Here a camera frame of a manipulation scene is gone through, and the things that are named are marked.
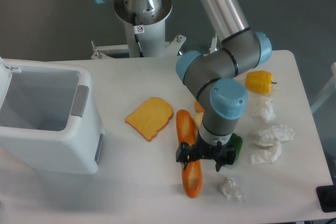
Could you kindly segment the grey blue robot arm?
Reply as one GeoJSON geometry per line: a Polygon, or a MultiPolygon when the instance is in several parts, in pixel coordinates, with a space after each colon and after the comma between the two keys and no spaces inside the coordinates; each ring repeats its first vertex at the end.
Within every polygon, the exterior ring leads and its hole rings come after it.
{"type": "MultiPolygon", "coordinates": [[[[105,3],[108,0],[95,0],[105,3]]],[[[130,57],[165,54],[165,19],[171,0],[113,0],[124,22],[130,57]]],[[[196,142],[183,141],[176,160],[188,165],[212,159],[216,169],[234,162],[236,150],[229,139],[243,114],[246,88],[235,77],[267,61],[272,54],[270,40],[251,31],[237,0],[201,0],[222,47],[207,56],[198,51],[184,53],[176,73],[205,110],[196,142]]]]}

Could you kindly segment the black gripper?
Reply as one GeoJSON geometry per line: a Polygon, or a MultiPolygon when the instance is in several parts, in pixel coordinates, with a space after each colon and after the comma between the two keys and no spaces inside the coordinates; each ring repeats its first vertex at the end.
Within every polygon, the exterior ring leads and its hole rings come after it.
{"type": "Polygon", "coordinates": [[[223,145],[221,141],[216,141],[215,145],[208,144],[201,136],[197,136],[194,145],[189,145],[187,142],[180,143],[175,156],[176,162],[182,164],[183,170],[197,159],[213,159],[216,162],[215,169],[219,172],[223,166],[234,164],[236,149],[233,145],[226,147],[226,144],[223,145]]]}

